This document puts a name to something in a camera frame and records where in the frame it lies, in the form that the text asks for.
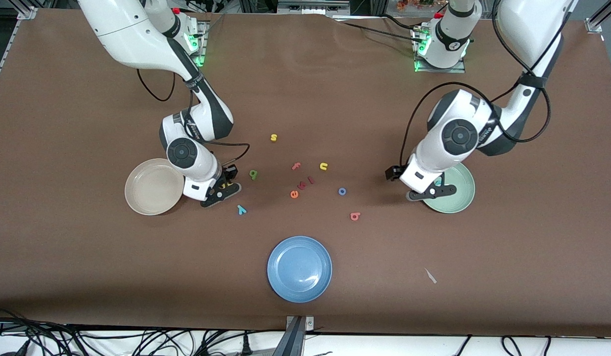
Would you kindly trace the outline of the blue round plate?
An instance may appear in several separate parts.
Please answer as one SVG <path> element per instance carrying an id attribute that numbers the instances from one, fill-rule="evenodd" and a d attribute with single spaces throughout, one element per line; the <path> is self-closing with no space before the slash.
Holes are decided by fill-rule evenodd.
<path id="1" fill-rule="evenodd" d="M 297 304 L 314 301 L 330 285 L 331 256 L 319 241 L 292 236 L 271 251 L 267 263 L 268 282 L 278 297 Z"/>

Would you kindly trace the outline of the green round plate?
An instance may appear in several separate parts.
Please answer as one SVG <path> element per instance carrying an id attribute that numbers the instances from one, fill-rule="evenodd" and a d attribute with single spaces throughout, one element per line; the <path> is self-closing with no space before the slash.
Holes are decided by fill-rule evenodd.
<path id="1" fill-rule="evenodd" d="M 442 177 L 434 180 L 438 187 L 442 185 L 454 185 L 456 192 L 450 196 L 438 197 L 424 200 L 423 202 L 439 213 L 454 214 L 468 207 L 475 196 L 475 182 L 473 176 L 463 164 L 455 165 L 444 173 L 445 182 Z"/>

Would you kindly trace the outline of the brown table cover sheet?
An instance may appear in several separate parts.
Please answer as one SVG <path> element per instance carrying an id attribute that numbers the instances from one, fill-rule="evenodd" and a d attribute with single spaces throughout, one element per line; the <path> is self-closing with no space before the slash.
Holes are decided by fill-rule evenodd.
<path id="1" fill-rule="evenodd" d="M 324 333 L 611 337 L 611 64 L 583 23 L 565 27 L 547 130 L 465 160 L 468 208 L 439 214 L 386 181 L 428 90 L 462 81 L 494 97 L 519 77 L 491 23 L 473 38 L 465 74 L 416 73 L 400 39 L 321 15 L 224 16 L 203 72 L 233 113 L 227 141 L 251 145 L 236 164 L 242 191 L 141 216 L 125 181 L 165 157 L 161 120 L 189 92 L 178 81 L 159 103 L 80 11 L 40 10 L 0 75 L 0 308 L 73 324 L 283 329 L 312 315 Z M 267 278 L 292 236 L 332 260 L 308 303 Z"/>

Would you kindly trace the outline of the aluminium frame profile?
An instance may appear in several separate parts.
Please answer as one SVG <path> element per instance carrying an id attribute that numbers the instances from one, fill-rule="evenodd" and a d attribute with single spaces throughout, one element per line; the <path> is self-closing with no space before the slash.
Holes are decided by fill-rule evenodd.
<path id="1" fill-rule="evenodd" d="M 0 0 L 0 75 L 22 22 L 34 19 L 37 12 L 29 0 Z"/>
<path id="2" fill-rule="evenodd" d="M 602 6 L 595 11 L 589 18 L 584 20 L 584 25 L 588 33 L 602 32 L 602 25 L 611 17 L 611 0 L 606 0 Z"/>

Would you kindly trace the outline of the beige round plate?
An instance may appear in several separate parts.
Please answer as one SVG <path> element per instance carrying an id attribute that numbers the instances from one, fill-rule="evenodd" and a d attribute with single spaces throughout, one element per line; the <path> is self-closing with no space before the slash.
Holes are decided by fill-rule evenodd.
<path id="1" fill-rule="evenodd" d="M 134 212 L 158 216 L 171 210 L 183 195 L 185 176 L 169 160 L 156 158 L 139 164 L 125 183 L 125 201 Z"/>

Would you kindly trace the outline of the metal frame bracket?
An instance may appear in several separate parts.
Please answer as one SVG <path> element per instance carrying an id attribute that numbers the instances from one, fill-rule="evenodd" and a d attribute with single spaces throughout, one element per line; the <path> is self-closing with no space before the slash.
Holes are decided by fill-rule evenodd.
<path id="1" fill-rule="evenodd" d="M 278 0 L 277 14 L 323 14 L 350 16 L 348 0 Z"/>

